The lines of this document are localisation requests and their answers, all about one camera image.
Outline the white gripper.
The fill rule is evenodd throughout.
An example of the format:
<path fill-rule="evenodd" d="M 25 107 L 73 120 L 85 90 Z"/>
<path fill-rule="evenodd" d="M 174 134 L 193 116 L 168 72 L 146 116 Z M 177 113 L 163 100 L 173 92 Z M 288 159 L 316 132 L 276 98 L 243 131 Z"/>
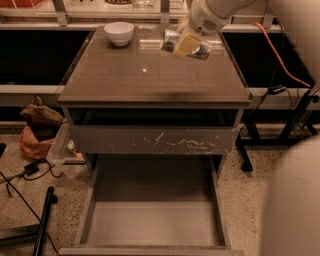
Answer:
<path fill-rule="evenodd" d="M 231 0 L 193 0 L 189 14 L 181 20 L 176 32 L 187 33 L 190 26 L 198 33 L 214 35 L 228 23 L 231 15 Z M 178 58 L 185 57 L 200 45 L 198 37 L 187 33 L 179 38 L 173 55 Z"/>

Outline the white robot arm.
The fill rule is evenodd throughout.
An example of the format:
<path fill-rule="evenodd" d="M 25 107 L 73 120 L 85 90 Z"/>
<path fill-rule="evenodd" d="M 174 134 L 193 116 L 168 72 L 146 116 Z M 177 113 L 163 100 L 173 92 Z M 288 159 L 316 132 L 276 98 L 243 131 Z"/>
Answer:
<path fill-rule="evenodd" d="M 296 47 L 313 83 L 297 108 L 319 94 L 320 0 L 266 0 Z M 292 146 L 272 176 L 264 206 L 259 256 L 320 256 L 320 135 Z"/>

